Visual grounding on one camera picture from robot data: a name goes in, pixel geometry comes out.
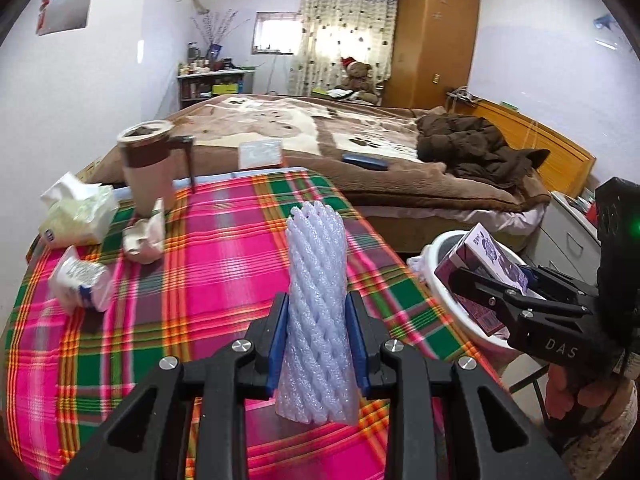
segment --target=white foam net sleeve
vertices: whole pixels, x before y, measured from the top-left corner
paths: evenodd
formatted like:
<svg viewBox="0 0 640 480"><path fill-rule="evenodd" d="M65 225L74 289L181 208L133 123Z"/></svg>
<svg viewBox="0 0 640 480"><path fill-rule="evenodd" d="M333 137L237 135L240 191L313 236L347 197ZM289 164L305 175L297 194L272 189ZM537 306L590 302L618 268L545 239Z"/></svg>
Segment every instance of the white foam net sleeve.
<svg viewBox="0 0 640 480"><path fill-rule="evenodd" d="M356 386L344 324L347 240L342 218L321 202L287 219L289 320L276 412L297 422L358 423Z"/></svg>

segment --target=yellow box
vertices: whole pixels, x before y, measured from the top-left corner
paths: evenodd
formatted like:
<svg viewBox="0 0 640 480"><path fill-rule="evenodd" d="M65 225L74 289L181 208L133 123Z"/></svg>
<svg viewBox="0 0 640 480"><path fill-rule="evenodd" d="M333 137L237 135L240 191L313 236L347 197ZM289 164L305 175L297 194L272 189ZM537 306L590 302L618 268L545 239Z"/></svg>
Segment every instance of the yellow box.
<svg viewBox="0 0 640 480"><path fill-rule="evenodd" d="M211 91L214 94L218 94L218 95L237 94L239 89L240 89L240 85L238 84L213 85L211 87Z"/></svg>

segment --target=brown jacket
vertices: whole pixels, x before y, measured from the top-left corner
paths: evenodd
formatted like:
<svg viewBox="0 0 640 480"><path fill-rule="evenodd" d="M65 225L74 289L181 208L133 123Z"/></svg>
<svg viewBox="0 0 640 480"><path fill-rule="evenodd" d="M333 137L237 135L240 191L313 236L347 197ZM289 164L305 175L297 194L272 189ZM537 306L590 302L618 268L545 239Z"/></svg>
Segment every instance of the brown jacket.
<svg viewBox="0 0 640 480"><path fill-rule="evenodd" d="M542 165L549 150L514 150L500 130L482 117L456 114L425 115L417 122L418 158L444 162L458 178L518 187L530 170Z"/></svg>

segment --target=curtain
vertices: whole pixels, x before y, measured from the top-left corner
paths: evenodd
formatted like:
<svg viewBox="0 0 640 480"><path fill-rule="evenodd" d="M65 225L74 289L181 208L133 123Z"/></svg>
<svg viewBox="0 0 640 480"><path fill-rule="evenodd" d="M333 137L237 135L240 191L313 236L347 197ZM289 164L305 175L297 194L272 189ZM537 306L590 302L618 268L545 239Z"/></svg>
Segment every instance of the curtain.
<svg viewBox="0 0 640 480"><path fill-rule="evenodd" d="M372 66L374 83L389 78L398 0L302 0L302 40L289 92L309 95L340 84L341 57Z"/></svg>

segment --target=wooden headboard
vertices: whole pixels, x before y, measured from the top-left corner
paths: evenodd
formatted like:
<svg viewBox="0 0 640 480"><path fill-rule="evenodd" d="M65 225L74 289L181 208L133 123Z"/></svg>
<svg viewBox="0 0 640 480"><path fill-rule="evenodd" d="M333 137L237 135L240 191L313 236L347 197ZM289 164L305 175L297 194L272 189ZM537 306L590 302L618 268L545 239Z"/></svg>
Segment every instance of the wooden headboard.
<svg viewBox="0 0 640 480"><path fill-rule="evenodd" d="M456 106L456 113L488 119L500 128L512 148L546 148L551 154L538 173L549 191L575 197L582 191L596 158L558 132L513 110L481 100L478 106Z"/></svg>

